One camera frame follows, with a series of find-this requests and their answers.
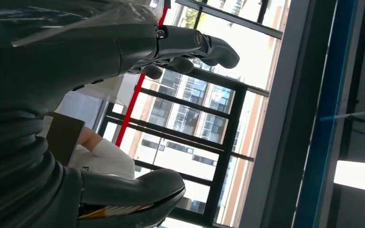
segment plastic sheet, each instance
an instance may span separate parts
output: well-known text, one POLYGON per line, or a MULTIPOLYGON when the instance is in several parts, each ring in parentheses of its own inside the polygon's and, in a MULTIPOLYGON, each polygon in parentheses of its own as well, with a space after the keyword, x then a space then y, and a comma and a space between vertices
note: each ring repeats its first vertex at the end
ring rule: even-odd
POLYGON ((21 46, 76 28, 157 24, 164 0, 152 6, 151 2, 144 3, 142 0, 0 0, 0 40, 21 46))

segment robotic finger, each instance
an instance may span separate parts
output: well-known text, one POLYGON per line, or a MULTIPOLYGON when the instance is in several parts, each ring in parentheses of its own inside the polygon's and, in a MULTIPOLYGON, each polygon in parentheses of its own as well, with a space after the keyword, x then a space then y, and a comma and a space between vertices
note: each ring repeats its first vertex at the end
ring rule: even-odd
POLYGON ((239 55, 224 40, 207 36, 195 29, 175 26, 160 26, 156 30, 157 49, 151 58, 138 61, 130 73, 145 73, 158 79, 162 71, 157 67, 172 66, 176 71, 187 74, 193 64, 189 59, 199 58, 207 65, 220 64, 224 68, 234 68, 239 55))

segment blue frame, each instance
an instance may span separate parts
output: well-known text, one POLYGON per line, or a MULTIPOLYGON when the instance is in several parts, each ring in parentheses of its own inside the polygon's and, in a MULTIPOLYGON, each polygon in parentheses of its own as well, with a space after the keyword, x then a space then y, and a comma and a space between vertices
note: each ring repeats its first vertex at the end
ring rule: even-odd
POLYGON ((317 224, 327 162, 335 129, 335 120, 320 121, 320 118, 336 115, 338 110, 355 9, 356 0, 337 1, 319 108, 294 228, 314 228, 317 224))

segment white sleeve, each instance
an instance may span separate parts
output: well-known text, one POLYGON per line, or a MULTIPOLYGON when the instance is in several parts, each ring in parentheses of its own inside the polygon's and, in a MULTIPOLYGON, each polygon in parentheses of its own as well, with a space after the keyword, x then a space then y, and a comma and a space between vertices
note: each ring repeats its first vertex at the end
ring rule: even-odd
POLYGON ((133 179, 135 176, 135 162, 128 154, 107 139, 101 142, 92 151, 98 158, 111 159, 114 161, 114 168, 122 172, 126 178, 133 179))

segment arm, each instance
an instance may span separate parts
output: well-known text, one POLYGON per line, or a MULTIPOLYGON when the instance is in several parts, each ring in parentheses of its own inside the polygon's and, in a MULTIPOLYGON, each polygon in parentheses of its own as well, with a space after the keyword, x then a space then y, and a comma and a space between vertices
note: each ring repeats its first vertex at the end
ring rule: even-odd
POLYGON ((103 138, 100 135, 85 127, 80 134, 79 144, 92 152, 102 140, 103 138))

